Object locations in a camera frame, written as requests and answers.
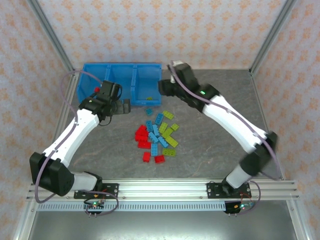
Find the blue plastic bin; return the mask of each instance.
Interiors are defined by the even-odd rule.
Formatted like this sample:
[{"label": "blue plastic bin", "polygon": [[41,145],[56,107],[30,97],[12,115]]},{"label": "blue plastic bin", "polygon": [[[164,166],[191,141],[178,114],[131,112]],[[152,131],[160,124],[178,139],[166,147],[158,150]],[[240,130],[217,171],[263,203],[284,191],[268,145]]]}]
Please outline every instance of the blue plastic bin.
[{"label": "blue plastic bin", "polygon": [[161,64],[141,63],[136,65],[131,92],[132,105],[157,106],[161,104],[158,81],[162,78]]},{"label": "blue plastic bin", "polygon": [[[158,81],[162,78],[162,66],[158,63],[85,63],[83,70],[99,78],[122,86],[122,99],[130,99],[133,106],[159,106],[161,95]],[[92,77],[81,74],[77,86],[79,103],[99,87]]]},{"label": "blue plastic bin", "polygon": [[121,100],[131,99],[131,82],[133,75],[134,64],[110,64],[110,68],[108,68],[104,80],[117,83],[122,86]]}]

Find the black mounting bracket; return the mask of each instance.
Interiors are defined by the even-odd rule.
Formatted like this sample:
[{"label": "black mounting bracket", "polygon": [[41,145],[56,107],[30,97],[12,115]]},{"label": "black mounting bracket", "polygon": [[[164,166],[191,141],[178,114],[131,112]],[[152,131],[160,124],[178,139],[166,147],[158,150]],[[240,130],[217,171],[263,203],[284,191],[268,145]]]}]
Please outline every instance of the black mounting bracket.
[{"label": "black mounting bracket", "polygon": [[221,182],[211,181],[206,184],[206,193],[208,199],[240,199],[241,197],[248,199],[248,196],[252,197],[249,183],[244,183],[238,189],[235,189],[235,191],[227,194],[223,191],[223,184]]},{"label": "black mounting bracket", "polygon": [[[118,197],[119,184],[118,183],[102,183],[101,191],[115,195]],[[114,197],[105,194],[92,194],[83,191],[74,191],[74,199],[114,199]]]}]

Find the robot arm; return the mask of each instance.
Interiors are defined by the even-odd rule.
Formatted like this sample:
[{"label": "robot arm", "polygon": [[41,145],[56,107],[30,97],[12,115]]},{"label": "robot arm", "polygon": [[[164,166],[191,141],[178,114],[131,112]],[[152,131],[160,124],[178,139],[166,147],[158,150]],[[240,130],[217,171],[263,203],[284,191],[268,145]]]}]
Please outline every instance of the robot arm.
[{"label": "robot arm", "polygon": [[[40,168],[45,159],[54,152],[41,175],[39,186],[59,196],[75,190],[101,191],[101,177],[89,172],[70,172],[70,161],[85,140],[87,135],[105,120],[113,115],[128,114],[131,111],[129,99],[119,100],[121,86],[112,82],[103,81],[100,91],[87,97],[77,111],[77,122],[74,118],[59,138],[47,149],[40,153],[33,153],[30,157],[32,181],[35,184]],[[57,146],[68,136],[67,140]]]},{"label": "robot arm", "polygon": [[210,84],[200,85],[196,79],[191,67],[182,61],[173,62],[173,68],[176,76],[182,84],[188,88],[194,95],[210,100],[227,108],[222,109],[213,104],[206,104],[203,100],[197,99],[187,93],[178,83],[173,74],[170,79],[159,82],[158,87],[162,95],[177,96],[186,102],[190,107],[196,108],[199,112],[219,123],[227,132],[229,132],[242,146],[247,155],[239,162],[236,168],[229,173],[222,181],[221,191],[228,196],[237,191],[237,189],[246,183],[252,177],[258,175],[266,164],[270,161],[271,156],[261,139],[253,134],[251,130],[244,125],[231,111],[240,116],[253,130],[264,139],[274,150],[277,143],[277,135],[274,132],[266,133],[262,129],[254,126],[243,116],[241,116],[226,99]]}]

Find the green lego brick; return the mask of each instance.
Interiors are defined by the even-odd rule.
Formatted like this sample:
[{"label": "green lego brick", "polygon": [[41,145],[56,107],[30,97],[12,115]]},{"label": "green lego brick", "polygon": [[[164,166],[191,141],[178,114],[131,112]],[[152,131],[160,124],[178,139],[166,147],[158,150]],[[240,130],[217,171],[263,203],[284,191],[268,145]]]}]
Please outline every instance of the green lego brick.
[{"label": "green lego brick", "polygon": [[170,144],[172,147],[176,147],[179,143],[176,141],[176,140],[174,140],[171,136],[168,136],[166,139],[165,139],[166,141],[167,141],[167,143],[168,144]]},{"label": "green lego brick", "polygon": [[176,150],[175,149],[164,148],[164,149],[162,149],[162,155],[175,157],[176,156]]},{"label": "green lego brick", "polygon": [[166,130],[166,128],[168,127],[168,123],[161,123],[161,126],[159,127],[159,133],[163,134]]},{"label": "green lego brick", "polygon": [[168,112],[168,111],[163,111],[163,115],[164,115],[166,118],[170,119],[170,120],[172,120],[172,119],[174,118],[174,116],[175,116],[175,115],[173,115],[171,112]]},{"label": "green lego brick", "polygon": [[174,124],[172,124],[171,128],[173,129],[173,131],[177,131],[179,128],[179,125],[174,123]]},{"label": "green lego brick", "polygon": [[164,133],[162,134],[162,137],[164,139],[167,139],[167,137],[169,137],[170,134],[172,134],[173,132],[174,132],[174,130],[171,127],[169,127],[164,131]]}]

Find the wall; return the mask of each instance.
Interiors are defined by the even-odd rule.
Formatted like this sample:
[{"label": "wall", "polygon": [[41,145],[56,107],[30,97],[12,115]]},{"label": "wall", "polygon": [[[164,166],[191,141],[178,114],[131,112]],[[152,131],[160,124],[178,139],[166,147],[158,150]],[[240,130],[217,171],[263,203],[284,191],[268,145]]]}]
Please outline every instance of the wall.
[{"label": "wall", "polygon": [[0,26],[0,238],[9,240],[31,183],[29,157],[53,138],[66,70],[26,0],[2,0]]},{"label": "wall", "polygon": [[320,4],[298,0],[254,76],[278,157],[320,236]]},{"label": "wall", "polygon": [[285,0],[39,0],[73,67],[183,60],[251,67]]}]

